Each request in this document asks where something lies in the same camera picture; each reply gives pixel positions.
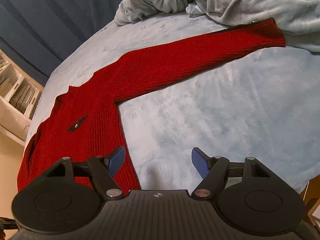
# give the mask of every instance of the shelving unit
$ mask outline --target shelving unit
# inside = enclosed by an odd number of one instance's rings
[[[0,133],[25,146],[30,122],[43,86],[27,75],[1,50],[0,56],[4,59],[0,58],[0,82],[6,80],[7,83],[6,89],[0,95]],[[21,91],[24,87],[28,88],[25,93]]]

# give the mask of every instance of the blue curtain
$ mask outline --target blue curtain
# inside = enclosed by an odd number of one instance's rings
[[[120,2],[0,0],[0,48],[44,85],[63,60],[113,20]]]

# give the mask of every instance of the blue gripper pad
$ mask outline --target blue gripper pad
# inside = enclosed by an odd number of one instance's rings
[[[109,166],[107,171],[114,177],[121,168],[125,160],[125,149],[123,146],[116,148],[110,155],[108,155]]]
[[[204,179],[205,176],[209,173],[208,168],[208,160],[209,158],[203,151],[201,151],[198,147],[195,147],[192,149],[191,153],[191,161],[193,166],[196,168],[196,170],[199,172],[201,177]]]

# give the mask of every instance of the paper stack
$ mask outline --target paper stack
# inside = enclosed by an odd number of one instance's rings
[[[35,90],[30,85],[21,85],[19,90],[11,98],[10,104],[24,114],[34,93]]]
[[[4,77],[0,80],[0,96],[5,97],[11,88],[10,77]]]
[[[5,62],[6,62],[6,60],[0,55],[0,66],[1,66],[1,64],[5,63]]]

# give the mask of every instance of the sweater sleeve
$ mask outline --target sweater sleeve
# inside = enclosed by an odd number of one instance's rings
[[[274,19],[130,51],[116,63],[114,102],[128,100],[261,48],[284,47]]]

